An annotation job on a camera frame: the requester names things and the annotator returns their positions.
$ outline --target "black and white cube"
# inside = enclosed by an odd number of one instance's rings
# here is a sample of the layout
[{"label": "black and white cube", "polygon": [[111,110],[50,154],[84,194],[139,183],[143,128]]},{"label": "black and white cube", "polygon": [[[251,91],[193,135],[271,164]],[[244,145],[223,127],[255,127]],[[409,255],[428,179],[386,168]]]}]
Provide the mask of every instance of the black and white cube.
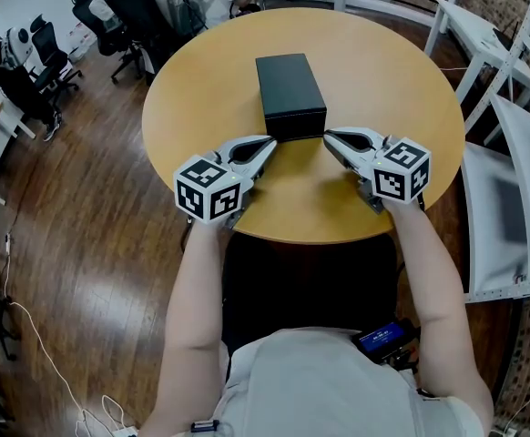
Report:
[{"label": "black and white cube", "polygon": [[193,156],[174,172],[177,207],[204,223],[240,209],[241,177],[220,165]]},{"label": "black and white cube", "polygon": [[372,162],[372,193],[409,203],[431,181],[431,152],[408,137]]}]

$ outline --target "round wooden table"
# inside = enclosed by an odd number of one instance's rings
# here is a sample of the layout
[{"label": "round wooden table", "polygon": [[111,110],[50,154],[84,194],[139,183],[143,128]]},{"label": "round wooden table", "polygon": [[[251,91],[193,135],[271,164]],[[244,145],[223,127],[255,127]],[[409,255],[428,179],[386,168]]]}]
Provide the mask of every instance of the round wooden table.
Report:
[{"label": "round wooden table", "polygon": [[[255,58],[304,53],[323,95],[326,128],[370,127],[433,152],[424,198],[449,187],[464,151],[464,118],[433,61],[390,29],[359,16],[291,8],[243,16],[181,48],[149,90],[143,137],[149,159],[172,174],[193,154],[235,137],[266,134]],[[235,230],[303,244],[365,239],[392,228],[356,192],[321,138],[279,144]]]}]

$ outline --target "backpack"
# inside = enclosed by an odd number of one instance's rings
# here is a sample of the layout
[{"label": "backpack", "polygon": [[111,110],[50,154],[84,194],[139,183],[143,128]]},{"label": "backpack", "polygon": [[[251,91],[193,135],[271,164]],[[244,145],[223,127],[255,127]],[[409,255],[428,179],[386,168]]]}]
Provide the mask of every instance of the backpack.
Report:
[{"label": "backpack", "polygon": [[168,0],[163,13],[179,36],[191,38],[206,28],[203,8],[202,0]]}]

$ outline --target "wooden floor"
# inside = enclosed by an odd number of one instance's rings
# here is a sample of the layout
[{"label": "wooden floor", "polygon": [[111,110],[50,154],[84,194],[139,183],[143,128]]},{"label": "wooden floor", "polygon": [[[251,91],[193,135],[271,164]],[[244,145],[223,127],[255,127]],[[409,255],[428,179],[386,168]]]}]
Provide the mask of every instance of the wooden floor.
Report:
[{"label": "wooden floor", "polygon": [[[381,22],[423,46],[421,26]],[[464,66],[454,46],[437,46],[439,66]],[[4,235],[12,231],[8,293],[32,313],[46,348],[79,402],[102,419],[102,394],[119,401],[136,425],[151,412],[163,324],[178,271],[183,215],[148,162],[141,111],[147,93],[130,68],[118,86],[108,76],[117,57],[91,50],[80,63],[81,90],[64,99],[65,126],[44,144],[24,135],[0,166],[0,273]],[[461,73],[449,72],[457,82]],[[36,132],[42,127],[30,124]],[[429,211],[466,274],[467,222],[461,182]],[[402,276],[399,312],[413,316]],[[0,351],[0,380],[19,436],[72,436],[77,410],[41,352],[24,314],[13,308],[23,339],[19,360]],[[476,359],[493,386],[504,352],[510,302],[468,307]],[[93,422],[93,435],[108,435]]]}]

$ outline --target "small screen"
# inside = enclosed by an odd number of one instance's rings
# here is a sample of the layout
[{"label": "small screen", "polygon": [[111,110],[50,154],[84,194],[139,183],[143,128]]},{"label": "small screen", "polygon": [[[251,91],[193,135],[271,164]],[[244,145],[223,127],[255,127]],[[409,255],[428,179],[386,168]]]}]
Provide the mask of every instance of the small screen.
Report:
[{"label": "small screen", "polygon": [[396,323],[391,322],[386,327],[382,327],[370,335],[366,335],[366,337],[359,339],[359,342],[365,350],[370,352],[381,348],[381,346],[384,346],[393,340],[401,338],[402,335],[404,335],[403,329],[401,329]]}]

